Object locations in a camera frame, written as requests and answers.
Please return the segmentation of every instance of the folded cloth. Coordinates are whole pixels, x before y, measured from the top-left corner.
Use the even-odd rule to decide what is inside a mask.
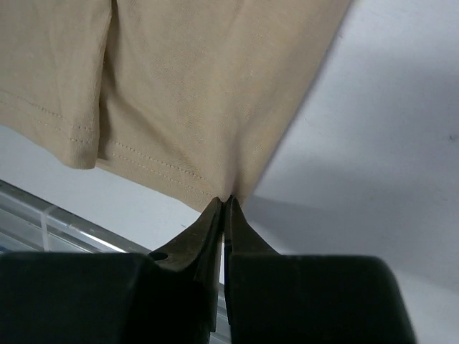
[[[350,0],[3,0],[0,124],[202,210],[253,190]]]

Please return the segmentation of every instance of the stitching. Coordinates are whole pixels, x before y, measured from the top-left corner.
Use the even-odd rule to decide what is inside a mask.
[[[37,104],[34,104],[33,102],[30,102],[30,101],[28,101],[27,99],[25,99],[25,98],[23,98],[23,97],[20,97],[20,96],[18,96],[18,95],[15,95],[15,94],[13,94],[13,93],[7,92],[7,91],[2,90],[2,89],[0,89],[0,91],[2,91],[3,93],[6,93],[6,94],[8,94],[8,95],[11,95],[12,97],[15,97],[15,98],[17,98],[17,99],[19,99],[19,100],[22,100],[22,101],[26,102],[27,104],[33,106],[34,108],[37,108],[38,110],[42,111],[43,113],[46,113],[46,114],[48,114],[48,115],[51,115],[51,116],[55,116],[55,117],[61,118],[61,119],[63,119],[63,120],[65,120],[65,121],[68,122],[68,119],[65,118],[64,116],[59,115],[58,113],[54,113],[54,112],[52,112],[52,111],[49,111],[48,109],[45,109],[45,108],[42,107],[42,106],[39,106],[39,105],[37,105]],[[73,124],[68,124],[68,125],[69,125],[70,127],[73,127],[73,128],[79,128],[79,129],[83,129],[83,130],[87,130],[87,131],[94,131],[94,129],[92,129],[92,128],[82,127],[81,125],[73,125]]]
[[[1,104],[4,104],[4,105],[6,105],[6,106],[9,106],[9,107],[11,107],[11,108],[13,108],[13,109],[15,109],[15,110],[19,110],[18,108],[12,106],[11,104],[6,104],[6,103],[5,103],[4,101],[2,101],[2,100],[0,100],[0,103],[1,103]],[[78,140],[78,139],[76,139],[76,138],[71,138],[71,137],[70,137],[64,130],[62,130],[61,128],[54,127],[54,126],[49,125],[49,124],[47,124],[47,123],[45,123],[45,122],[42,122],[41,120],[38,120],[38,119],[36,119],[35,117],[32,117],[32,116],[29,115],[28,113],[25,113],[25,114],[28,115],[29,118],[30,118],[31,120],[34,120],[34,121],[37,122],[37,123],[40,123],[40,124],[42,124],[42,125],[44,125],[44,126],[46,126],[46,127],[49,127],[49,128],[51,128],[51,129],[54,129],[54,130],[56,130],[56,131],[62,132],[62,133],[64,134],[64,136],[66,137],[66,139],[68,139],[68,140],[70,140],[70,141],[81,142],[81,143],[91,143],[91,142],[92,142],[91,140]]]
[[[139,166],[139,167],[145,168],[146,170],[151,171],[151,172],[157,174],[158,176],[160,176],[160,177],[162,177],[162,178],[164,178],[164,179],[166,179],[166,180],[173,181],[174,183],[177,183],[177,184],[179,184],[179,185],[182,185],[184,188],[190,188],[190,189],[192,189],[192,190],[198,191],[199,193],[204,194],[205,196],[212,196],[210,193],[207,193],[207,192],[205,192],[205,191],[203,191],[203,190],[199,190],[198,188],[195,188],[195,187],[193,187],[193,186],[191,186],[191,185],[186,185],[186,184],[184,184],[184,183],[182,183],[182,182],[180,182],[180,181],[177,181],[177,180],[172,179],[172,178],[170,178],[170,177],[168,177],[168,176],[165,176],[164,174],[159,173],[158,171],[152,170],[151,168],[149,168],[149,167],[147,167],[147,166],[145,166],[145,165],[142,165],[142,164],[140,164],[140,163],[136,163],[135,161],[133,161],[133,160],[131,160],[131,159],[129,159],[129,158],[126,158],[126,157],[124,157],[124,156],[120,156],[120,155],[114,154],[114,153],[111,153],[111,155],[112,155],[112,156],[115,156],[115,157],[117,157],[117,158],[121,158],[121,159],[123,159],[123,160],[125,160],[125,161],[128,161],[129,163],[132,163],[132,164],[137,165],[137,166]]]
[[[193,173],[193,172],[190,172],[190,171],[188,171],[188,170],[185,170],[184,168],[180,168],[180,167],[177,167],[177,166],[170,165],[170,164],[168,164],[168,163],[165,163],[164,161],[160,161],[160,160],[154,159],[154,158],[152,158],[152,157],[150,157],[150,156],[146,156],[146,155],[142,154],[141,152],[139,152],[138,150],[135,150],[134,148],[129,147],[128,145],[124,145],[124,144],[122,144],[122,143],[120,143],[120,142],[117,142],[117,141],[114,141],[114,140],[111,140],[111,139],[107,139],[107,141],[108,141],[108,142],[112,142],[112,143],[114,143],[114,144],[116,144],[116,145],[119,145],[119,146],[121,146],[121,147],[123,147],[123,148],[125,148],[125,149],[127,149],[127,150],[129,150],[129,151],[131,151],[131,152],[134,152],[134,153],[138,154],[138,155],[139,155],[140,157],[142,157],[142,158],[146,158],[146,159],[148,159],[148,160],[150,160],[150,161],[153,161],[153,162],[155,162],[155,163],[160,163],[161,165],[167,166],[167,167],[169,167],[169,168],[174,168],[174,169],[176,169],[176,170],[178,170],[178,171],[181,171],[181,172],[184,172],[184,173],[186,173],[186,174],[189,174],[190,176],[193,176],[193,177],[195,177],[195,178],[201,179],[202,181],[206,181],[206,179],[204,179],[204,178],[201,177],[201,176],[198,176],[197,174],[195,174],[195,173]]]

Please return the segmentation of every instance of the white surface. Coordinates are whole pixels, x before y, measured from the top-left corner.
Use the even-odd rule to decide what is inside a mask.
[[[458,43],[457,0],[356,1],[245,208],[282,252],[383,257],[420,343],[459,343]],[[0,146],[0,178],[146,247],[198,215],[6,128]]]

